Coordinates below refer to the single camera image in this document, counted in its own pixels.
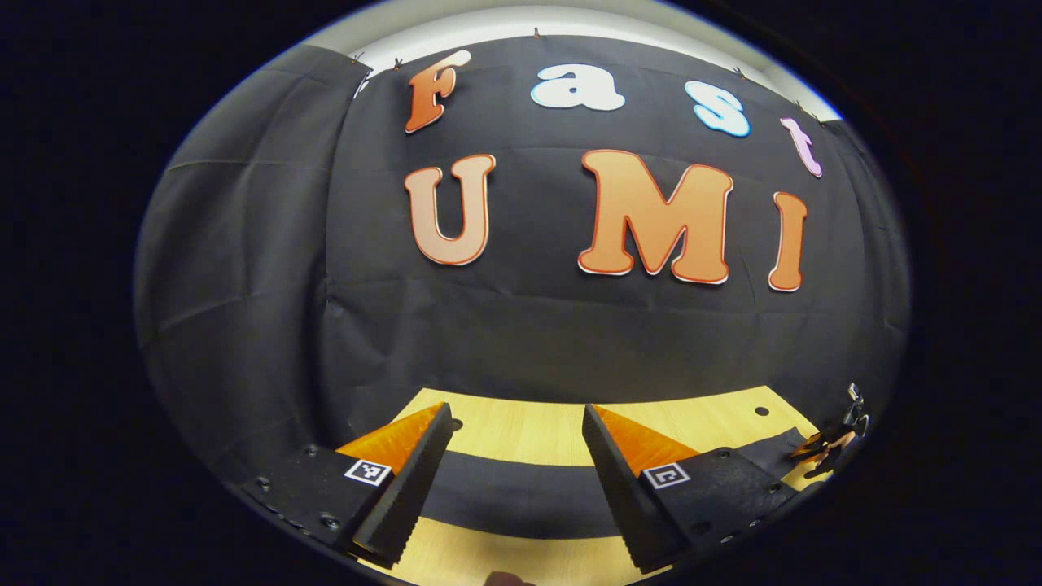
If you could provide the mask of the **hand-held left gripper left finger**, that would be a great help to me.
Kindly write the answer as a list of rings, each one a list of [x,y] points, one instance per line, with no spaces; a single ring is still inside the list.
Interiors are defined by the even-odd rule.
[[[451,438],[450,405],[436,402],[341,448],[305,445],[241,483],[239,491],[325,548],[391,570]]]

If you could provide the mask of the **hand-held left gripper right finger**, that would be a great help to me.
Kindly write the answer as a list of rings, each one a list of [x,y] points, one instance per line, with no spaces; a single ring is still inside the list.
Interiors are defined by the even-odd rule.
[[[737,448],[693,450],[601,405],[584,408],[584,441],[643,573],[736,548],[799,500],[782,475]]]

